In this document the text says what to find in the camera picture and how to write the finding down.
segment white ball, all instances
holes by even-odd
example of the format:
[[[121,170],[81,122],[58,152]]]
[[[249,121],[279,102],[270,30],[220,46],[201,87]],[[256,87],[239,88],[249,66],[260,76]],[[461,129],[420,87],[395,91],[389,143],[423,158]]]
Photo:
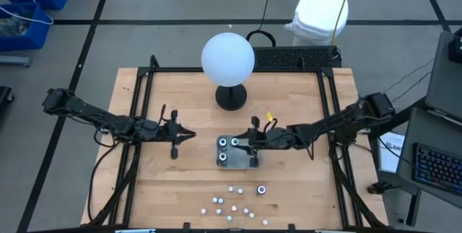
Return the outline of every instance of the white ball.
[[[255,66],[252,45],[240,35],[225,32],[212,37],[202,50],[202,69],[215,84],[242,84]]]

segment lamp base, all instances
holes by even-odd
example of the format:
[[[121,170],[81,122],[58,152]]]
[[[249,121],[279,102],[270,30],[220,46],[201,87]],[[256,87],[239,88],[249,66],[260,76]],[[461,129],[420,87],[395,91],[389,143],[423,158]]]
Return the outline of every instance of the lamp base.
[[[247,90],[245,90],[242,84],[234,87],[218,86],[215,92],[215,99],[217,100],[218,106],[223,110],[239,110],[244,106],[247,100]]]

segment gray floor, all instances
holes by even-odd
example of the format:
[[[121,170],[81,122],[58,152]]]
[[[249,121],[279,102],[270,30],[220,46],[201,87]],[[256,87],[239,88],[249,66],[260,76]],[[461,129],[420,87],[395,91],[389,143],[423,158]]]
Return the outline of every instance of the gray floor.
[[[69,0],[55,19],[90,20],[99,0]],[[265,0],[107,0],[101,19],[260,19]],[[270,0],[268,19],[291,19],[298,0]],[[462,19],[461,0],[437,0],[446,19]],[[352,20],[437,20],[429,0],[349,0]],[[80,77],[77,94],[88,102],[108,107],[116,71],[145,66],[155,54],[162,66],[199,66],[205,42],[219,32],[246,35],[258,25],[99,25]],[[82,51],[89,25],[55,25],[41,50],[2,55],[30,56],[26,69],[0,66],[0,85],[14,89],[16,101],[0,123],[0,232],[16,230],[27,198],[50,141],[56,119],[40,104],[49,87],[68,87]],[[291,45],[293,35],[282,25],[265,25],[278,45]],[[360,94],[383,91],[435,55],[443,29],[435,26],[348,25],[337,45],[345,67],[353,68]],[[252,45],[269,45],[263,38]],[[388,92],[393,99],[431,69],[419,70]],[[395,102],[398,108],[426,93],[428,79]],[[50,172],[29,230],[79,225],[97,147],[92,129],[66,121]],[[384,195],[392,225],[405,217],[410,196],[401,190]],[[462,211],[424,194],[414,229],[459,232]]]

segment paper sheet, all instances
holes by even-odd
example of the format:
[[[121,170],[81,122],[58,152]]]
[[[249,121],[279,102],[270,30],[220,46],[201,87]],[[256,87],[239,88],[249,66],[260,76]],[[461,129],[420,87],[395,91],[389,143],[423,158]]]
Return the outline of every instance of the paper sheet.
[[[385,133],[383,134],[380,139],[382,139],[383,143],[387,144],[388,148],[393,151],[393,153],[401,156],[401,150],[403,149],[404,143],[404,136],[398,135],[395,133]],[[379,170],[384,172],[392,172],[396,173],[396,169],[398,168],[399,158],[394,154],[390,153],[388,149],[380,142],[379,145]]]

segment wooden table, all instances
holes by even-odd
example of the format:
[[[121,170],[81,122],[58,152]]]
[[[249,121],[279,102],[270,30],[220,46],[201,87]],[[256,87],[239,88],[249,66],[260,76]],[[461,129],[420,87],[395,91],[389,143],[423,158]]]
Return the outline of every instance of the wooden table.
[[[337,94],[341,107],[357,99],[351,69],[334,69]],[[119,69],[109,111],[128,115],[136,80],[136,69]],[[330,102],[328,82],[325,84]],[[323,118],[316,74],[254,73],[244,83],[248,91],[245,106],[235,112],[218,107],[214,92],[217,88],[203,73],[155,73],[149,102],[148,119],[158,120],[163,104],[166,114],[178,110],[178,121],[197,132],[197,137],[181,144],[179,158],[170,159],[169,143],[145,143],[137,175],[130,227],[181,228],[190,222],[191,228],[340,229],[334,175],[328,158],[328,142],[321,136],[315,142],[315,159],[306,151],[263,151],[264,163],[258,170],[221,170],[215,164],[215,144],[218,135],[240,134],[251,127],[250,117],[266,122],[266,113],[278,118],[278,126],[312,123]],[[369,146],[366,136],[358,143]],[[108,149],[101,147],[98,158]],[[96,214],[106,203],[116,181],[122,147],[115,149],[101,163],[95,175],[92,210]],[[366,187],[377,182],[370,152],[350,147],[357,192],[370,210],[383,223],[388,220],[381,195],[370,195]],[[266,186],[266,194],[255,194],[257,185]],[[242,188],[244,194],[228,193],[228,186]],[[354,224],[351,198],[346,193],[349,222]],[[222,197],[222,205],[212,203]],[[121,198],[118,221],[121,221],[125,196]],[[250,219],[243,208],[255,214]],[[207,214],[201,215],[206,208]],[[221,208],[223,214],[216,215]],[[226,215],[232,215],[228,222]],[[87,222],[84,212],[82,223]]]

